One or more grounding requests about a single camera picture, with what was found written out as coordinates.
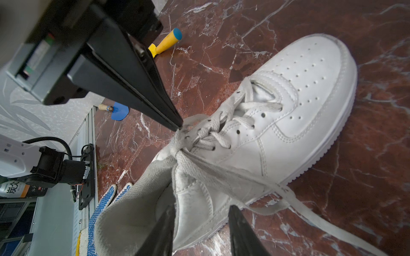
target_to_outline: shoe sole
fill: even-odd
[[[349,93],[349,102],[345,108],[345,112],[344,115],[342,116],[342,118],[339,120],[336,128],[333,130],[333,133],[331,136],[328,137],[328,140],[322,144],[322,146],[320,147],[319,150],[316,151],[316,153],[310,158],[309,161],[307,161],[304,165],[302,165],[297,171],[293,172],[289,177],[287,177],[284,181],[281,182],[281,184],[287,185],[290,182],[292,182],[293,180],[295,180],[296,178],[298,178],[299,176],[301,176],[304,172],[306,172],[307,170],[309,170],[317,161],[320,160],[320,158],[322,158],[324,156],[324,154],[332,147],[332,145],[335,143],[335,141],[337,140],[337,138],[339,137],[341,131],[343,130],[343,127],[345,126],[346,122],[347,122],[347,118],[350,116],[352,109],[353,109],[353,103],[355,100],[355,93],[356,93],[356,85],[357,85],[357,78],[358,78],[358,74],[356,72],[355,74],[355,79],[354,79],[354,84],[352,86],[352,90]],[[264,193],[262,196],[254,198],[250,201],[248,201],[247,205],[253,204],[254,202],[258,201],[261,198],[264,198],[265,196],[271,194],[272,191],[268,191],[266,193]],[[220,222],[219,225],[217,225],[217,228],[214,229],[209,235],[207,235],[206,237],[200,239],[198,242],[195,242],[193,244],[184,246],[178,250],[183,250],[183,249],[187,249],[190,247],[193,247],[195,245],[197,245],[200,242],[203,242],[205,240],[208,240],[209,238],[211,238],[216,232],[218,232],[219,230],[221,230],[226,224],[228,223],[228,218],[224,219],[223,221]]]

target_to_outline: white shoelace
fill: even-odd
[[[190,153],[193,147],[199,147],[207,150],[213,150],[215,145],[206,137],[212,136],[216,141],[225,148],[230,148],[230,141],[219,134],[219,127],[222,123],[228,123],[232,120],[239,122],[241,125],[247,129],[253,129],[253,120],[251,118],[244,117],[234,117],[234,110],[249,110],[252,108],[262,109],[263,111],[277,112],[281,111],[282,106],[274,102],[252,102],[253,100],[253,90],[252,84],[248,78],[246,78],[242,85],[245,89],[245,100],[234,106],[234,100],[229,99],[224,102],[224,106],[220,112],[215,113],[212,117],[208,119],[208,123],[205,124],[201,130],[198,131],[198,137],[193,143],[188,143],[186,138],[187,127],[191,125],[192,122],[199,121],[204,115],[197,115],[187,118],[184,122],[184,127],[178,130],[173,137],[171,146],[171,156],[168,158],[173,158],[176,160],[176,164],[182,172],[185,174],[201,181],[207,186],[216,188],[217,190],[227,194],[231,198],[241,202],[244,208],[248,208],[253,212],[261,215],[272,215],[288,207],[292,207],[294,210],[299,212],[305,220],[310,221],[313,225],[319,229],[327,232],[328,234],[336,237],[339,240],[350,243],[353,246],[362,248],[368,252],[373,253],[376,256],[387,256],[383,251],[377,249],[373,245],[364,241],[363,239],[327,222],[326,220],[319,217],[317,214],[312,212],[307,206],[305,206],[301,201],[299,201],[293,191],[284,185],[276,183],[269,177],[260,177],[254,175],[246,170],[237,169],[234,167],[219,166],[208,162],[206,159],[198,157]],[[169,161],[166,158],[163,161],[158,162],[168,162],[175,164],[175,161]],[[156,161],[152,162],[153,168],[156,166]],[[262,208],[253,208],[246,205],[246,203],[239,198],[233,191],[231,184],[233,182],[243,183],[250,182],[256,184],[257,186],[264,186],[265,191],[271,191],[282,197],[282,200],[278,201],[274,205]]]

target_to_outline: marble surface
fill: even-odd
[[[300,37],[327,33],[344,41],[359,69],[353,112],[328,153],[289,186],[331,223],[391,256],[410,255],[408,1],[169,0],[161,20],[157,43],[171,28],[183,33],[181,42],[156,58],[183,118],[212,114],[244,76]],[[119,190],[135,183],[172,135],[134,110],[120,122],[98,111],[99,194],[112,183]],[[243,213],[271,255],[369,255],[291,210],[273,216]],[[175,255],[230,255],[228,227]]]

